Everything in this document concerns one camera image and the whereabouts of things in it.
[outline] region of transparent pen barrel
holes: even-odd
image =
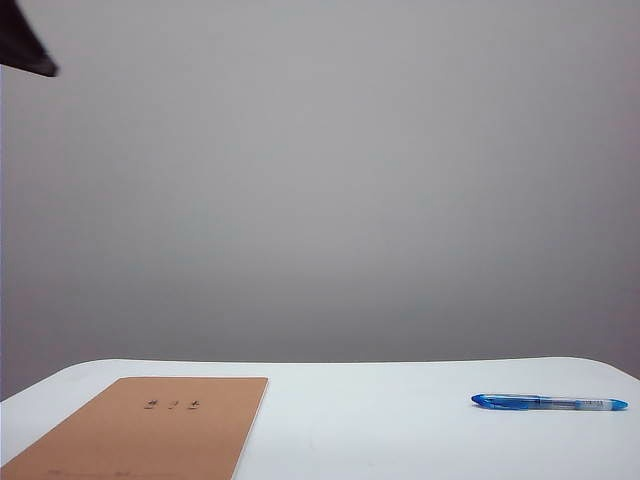
[[[546,410],[612,410],[608,399],[541,397],[539,408]]]

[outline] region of kraft paper notebook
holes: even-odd
[[[266,384],[120,379],[8,462],[2,480],[229,480]]]

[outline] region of notebook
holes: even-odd
[[[122,378],[9,461],[2,480],[229,480],[266,378]]]

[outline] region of white table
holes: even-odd
[[[235,480],[640,479],[640,381],[535,358],[269,364],[100,360],[2,402],[2,464],[125,376],[266,376]],[[493,411],[481,392],[613,397],[621,412]]]

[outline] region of notebook cover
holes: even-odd
[[[122,378],[9,461],[1,478],[229,480],[266,384]]]

